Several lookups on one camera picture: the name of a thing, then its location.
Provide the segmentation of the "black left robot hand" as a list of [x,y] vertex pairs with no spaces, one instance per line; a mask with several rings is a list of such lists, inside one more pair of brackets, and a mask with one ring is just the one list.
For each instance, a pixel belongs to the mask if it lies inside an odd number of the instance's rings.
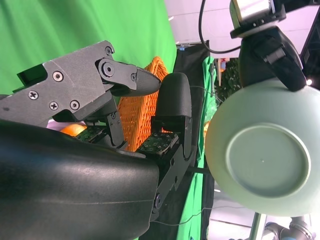
[[242,38],[238,73],[243,88],[273,78],[281,81],[291,92],[307,85],[294,44],[277,26]]

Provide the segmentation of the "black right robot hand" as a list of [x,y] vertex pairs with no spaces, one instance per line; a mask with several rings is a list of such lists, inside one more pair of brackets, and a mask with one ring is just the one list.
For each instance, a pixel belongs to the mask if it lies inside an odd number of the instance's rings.
[[[0,237],[133,240],[159,216],[195,150],[188,78],[113,59],[102,41],[30,69],[0,98]],[[115,97],[158,93],[127,151]]]

